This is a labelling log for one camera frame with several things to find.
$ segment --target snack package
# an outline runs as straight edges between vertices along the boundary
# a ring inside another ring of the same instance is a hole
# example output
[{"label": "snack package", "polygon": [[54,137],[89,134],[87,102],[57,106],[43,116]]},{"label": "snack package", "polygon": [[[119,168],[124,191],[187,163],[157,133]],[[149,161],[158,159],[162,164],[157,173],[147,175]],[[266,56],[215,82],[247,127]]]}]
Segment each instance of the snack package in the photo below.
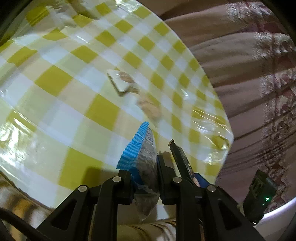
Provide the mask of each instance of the snack package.
[{"label": "snack package", "polygon": [[159,199],[157,152],[153,132],[148,126],[149,122],[141,124],[116,167],[131,173],[136,188],[135,204],[141,221],[149,216]]}]

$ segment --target plastic wrap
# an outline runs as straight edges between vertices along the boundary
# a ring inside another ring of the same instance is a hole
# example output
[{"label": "plastic wrap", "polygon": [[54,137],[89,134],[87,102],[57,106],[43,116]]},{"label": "plastic wrap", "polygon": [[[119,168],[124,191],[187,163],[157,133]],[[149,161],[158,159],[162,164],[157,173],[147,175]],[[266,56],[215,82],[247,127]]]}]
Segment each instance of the plastic wrap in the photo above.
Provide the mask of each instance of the plastic wrap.
[{"label": "plastic wrap", "polygon": [[[106,70],[129,74],[161,113],[157,152],[174,139],[209,182],[233,141],[224,109],[178,36],[136,1],[33,0],[0,41],[0,170],[56,207],[77,186],[117,174],[149,117]],[[157,219],[169,218],[157,205]]]}]

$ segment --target black cable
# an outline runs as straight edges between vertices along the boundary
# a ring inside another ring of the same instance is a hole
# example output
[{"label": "black cable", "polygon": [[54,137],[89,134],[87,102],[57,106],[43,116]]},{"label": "black cable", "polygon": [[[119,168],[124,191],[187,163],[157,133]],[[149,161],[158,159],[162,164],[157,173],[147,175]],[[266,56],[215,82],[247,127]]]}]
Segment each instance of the black cable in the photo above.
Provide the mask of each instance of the black cable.
[{"label": "black cable", "polygon": [[22,220],[12,212],[4,208],[0,208],[0,235],[3,235],[3,239],[5,241],[15,241],[15,240],[12,238],[12,236],[4,226],[2,220],[10,223],[17,230],[23,233],[27,238],[29,238],[31,241],[51,241],[51,239],[46,237],[43,233],[33,228],[31,225],[26,223],[24,220]]}]

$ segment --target metal screw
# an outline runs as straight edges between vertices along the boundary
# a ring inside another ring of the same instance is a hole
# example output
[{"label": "metal screw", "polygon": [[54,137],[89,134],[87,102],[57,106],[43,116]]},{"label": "metal screw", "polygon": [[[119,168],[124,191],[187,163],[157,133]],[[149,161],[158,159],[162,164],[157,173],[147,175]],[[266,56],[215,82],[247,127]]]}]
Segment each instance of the metal screw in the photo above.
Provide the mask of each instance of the metal screw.
[{"label": "metal screw", "polygon": [[216,191],[216,188],[215,188],[215,186],[213,186],[213,185],[209,185],[209,186],[207,187],[207,189],[208,189],[210,192],[214,192],[214,191]]},{"label": "metal screw", "polygon": [[180,178],[180,177],[174,177],[173,178],[173,182],[174,183],[180,183],[180,182],[182,182],[182,178]]},{"label": "metal screw", "polygon": [[119,177],[119,176],[113,177],[112,181],[115,182],[115,183],[118,183],[118,182],[121,181],[121,177]]},{"label": "metal screw", "polygon": [[79,188],[78,188],[78,191],[80,191],[80,192],[85,192],[87,190],[87,186],[80,186]]}]

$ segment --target blue plastic wrapper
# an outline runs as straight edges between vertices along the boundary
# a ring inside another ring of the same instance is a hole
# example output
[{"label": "blue plastic wrapper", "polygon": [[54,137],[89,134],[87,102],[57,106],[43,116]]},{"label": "blue plastic wrapper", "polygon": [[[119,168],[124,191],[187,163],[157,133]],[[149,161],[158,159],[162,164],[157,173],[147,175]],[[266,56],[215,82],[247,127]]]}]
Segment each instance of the blue plastic wrapper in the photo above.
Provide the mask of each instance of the blue plastic wrapper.
[{"label": "blue plastic wrapper", "polygon": [[144,122],[124,149],[117,169],[130,171],[136,187],[135,204],[140,220],[145,219],[159,199],[157,152],[149,122]]}]

